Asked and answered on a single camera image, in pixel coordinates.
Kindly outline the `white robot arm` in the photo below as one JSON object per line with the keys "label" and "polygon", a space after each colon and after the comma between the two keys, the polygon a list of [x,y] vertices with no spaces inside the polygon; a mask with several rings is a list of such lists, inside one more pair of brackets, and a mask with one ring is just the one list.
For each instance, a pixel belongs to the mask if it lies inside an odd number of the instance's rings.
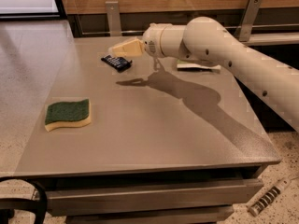
{"label": "white robot arm", "polygon": [[242,44],[213,19],[199,17],[186,25],[153,23],[140,39],[129,38],[108,52],[114,57],[148,53],[220,65],[299,131],[299,70]]}

